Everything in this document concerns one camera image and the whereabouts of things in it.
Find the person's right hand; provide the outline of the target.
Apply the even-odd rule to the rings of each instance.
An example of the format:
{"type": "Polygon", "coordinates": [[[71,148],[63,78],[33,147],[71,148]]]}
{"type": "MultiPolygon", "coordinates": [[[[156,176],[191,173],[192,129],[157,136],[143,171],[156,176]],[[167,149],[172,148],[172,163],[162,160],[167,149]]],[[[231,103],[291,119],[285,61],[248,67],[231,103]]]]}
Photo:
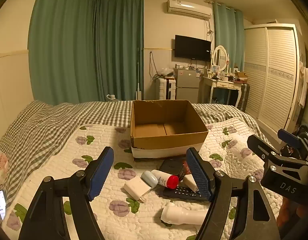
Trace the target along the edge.
{"type": "Polygon", "coordinates": [[[288,198],[283,197],[283,203],[277,216],[277,226],[280,228],[286,224],[292,217],[293,213],[296,213],[298,217],[302,218],[308,213],[308,206],[298,205],[296,211],[292,211],[293,202],[288,198]]]}

